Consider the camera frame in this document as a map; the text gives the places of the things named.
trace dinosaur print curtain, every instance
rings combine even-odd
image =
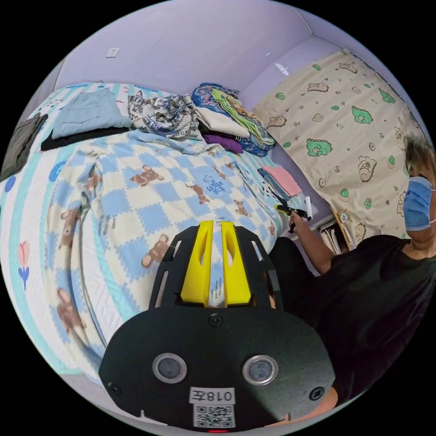
[[[351,246],[406,237],[404,135],[415,117],[370,66],[342,50],[284,80],[253,110],[344,224]]]

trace qr code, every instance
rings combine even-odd
[[[198,406],[194,404],[194,426],[202,428],[235,427],[233,405]]]

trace purple cloth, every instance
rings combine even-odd
[[[225,150],[230,150],[239,154],[244,152],[242,145],[239,142],[236,142],[234,139],[223,138],[222,136],[217,135],[203,135],[203,138],[208,144],[219,144]]]

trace electrical outlet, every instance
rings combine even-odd
[[[119,49],[117,48],[111,48],[108,51],[108,54],[106,55],[107,58],[114,58],[119,52]]]

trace black cloth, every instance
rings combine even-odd
[[[202,136],[204,135],[222,136],[223,138],[233,139],[236,142],[240,140],[240,137],[238,136],[229,135],[228,133],[223,133],[223,132],[216,132],[215,130],[210,130],[209,127],[205,126],[200,120],[198,120],[198,131],[201,133]]]
[[[118,135],[120,133],[128,132],[127,127],[108,127],[107,129],[95,129],[89,132],[76,133],[74,135],[64,136],[63,138],[53,139],[52,133],[47,139],[41,143],[41,151],[54,150],[60,147],[66,147],[67,145],[75,144],[80,141],[85,141],[87,139],[97,139],[104,136]]]
[[[315,277],[297,246],[278,238],[270,258],[286,311],[320,335],[335,370],[338,405],[371,387],[410,341],[436,287],[436,257],[414,260],[408,240],[364,239]]]
[[[48,119],[48,115],[38,112],[32,118],[27,119],[17,125],[9,142],[6,156],[0,174],[0,182],[10,176],[19,173],[26,165],[29,158],[30,149],[41,130],[43,124]]]

